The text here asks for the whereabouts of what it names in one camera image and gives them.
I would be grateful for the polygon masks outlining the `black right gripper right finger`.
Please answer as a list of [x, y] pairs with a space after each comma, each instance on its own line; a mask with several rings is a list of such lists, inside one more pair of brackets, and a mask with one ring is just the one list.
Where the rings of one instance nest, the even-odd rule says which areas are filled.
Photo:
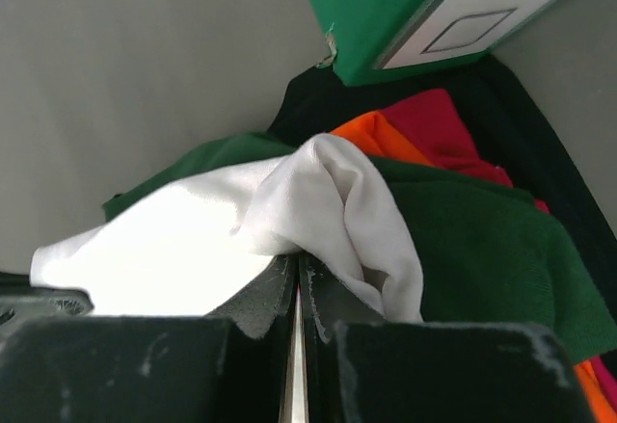
[[512, 323], [385, 320], [298, 259], [312, 422], [590, 422], [561, 345]]

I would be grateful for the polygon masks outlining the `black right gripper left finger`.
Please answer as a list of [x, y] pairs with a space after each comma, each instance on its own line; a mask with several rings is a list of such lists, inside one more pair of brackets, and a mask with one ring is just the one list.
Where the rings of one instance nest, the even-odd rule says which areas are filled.
[[202, 317], [1, 321], [5, 422], [278, 422], [295, 260]]

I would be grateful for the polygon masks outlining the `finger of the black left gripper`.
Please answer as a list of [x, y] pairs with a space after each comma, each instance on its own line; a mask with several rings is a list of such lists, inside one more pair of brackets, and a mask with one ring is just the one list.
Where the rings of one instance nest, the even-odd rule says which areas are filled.
[[40, 316], [81, 316], [93, 304], [81, 291], [37, 288], [26, 275], [1, 273], [1, 321], [18, 322]]

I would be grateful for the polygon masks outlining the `white and green t shirt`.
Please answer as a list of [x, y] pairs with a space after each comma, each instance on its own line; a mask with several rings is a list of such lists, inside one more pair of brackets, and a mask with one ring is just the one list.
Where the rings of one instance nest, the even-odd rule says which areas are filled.
[[570, 235], [530, 194], [368, 158], [334, 135], [207, 143], [105, 213], [37, 249], [32, 285], [83, 291], [97, 315], [198, 316], [306, 251], [394, 322], [533, 322], [574, 362], [616, 347]]

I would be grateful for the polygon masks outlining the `orange t shirt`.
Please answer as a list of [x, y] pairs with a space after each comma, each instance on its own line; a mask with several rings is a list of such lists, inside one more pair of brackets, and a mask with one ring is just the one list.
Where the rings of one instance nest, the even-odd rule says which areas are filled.
[[[434, 167], [434, 164], [378, 111], [356, 117], [331, 131], [331, 134], [346, 139], [367, 155]], [[602, 391], [591, 361], [577, 364], [574, 371], [596, 421], [615, 422], [616, 410]]]

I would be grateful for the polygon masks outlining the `magenta t shirt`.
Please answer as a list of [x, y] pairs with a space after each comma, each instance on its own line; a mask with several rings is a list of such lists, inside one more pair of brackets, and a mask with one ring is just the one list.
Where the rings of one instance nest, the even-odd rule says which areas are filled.
[[428, 158], [430, 179], [400, 185], [399, 209], [424, 269], [428, 321], [535, 322], [574, 366], [616, 346], [616, 325], [564, 226], [504, 170], [483, 161], [447, 92], [384, 117]]

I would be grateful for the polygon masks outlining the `black t shirt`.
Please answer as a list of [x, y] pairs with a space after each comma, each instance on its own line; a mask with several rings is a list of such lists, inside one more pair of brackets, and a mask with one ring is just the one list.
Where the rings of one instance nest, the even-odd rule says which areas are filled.
[[515, 74], [493, 56], [398, 81], [347, 87], [310, 68], [287, 85], [267, 131], [289, 145], [409, 96], [444, 89], [482, 158], [542, 199], [570, 232], [609, 307], [616, 305], [616, 238], [577, 167]]

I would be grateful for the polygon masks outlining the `green lever arch binder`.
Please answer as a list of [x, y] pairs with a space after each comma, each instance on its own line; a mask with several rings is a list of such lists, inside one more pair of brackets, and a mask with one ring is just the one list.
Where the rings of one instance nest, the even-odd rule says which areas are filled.
[[478, 60], [558, 0], [309, 0], [347, 86]]

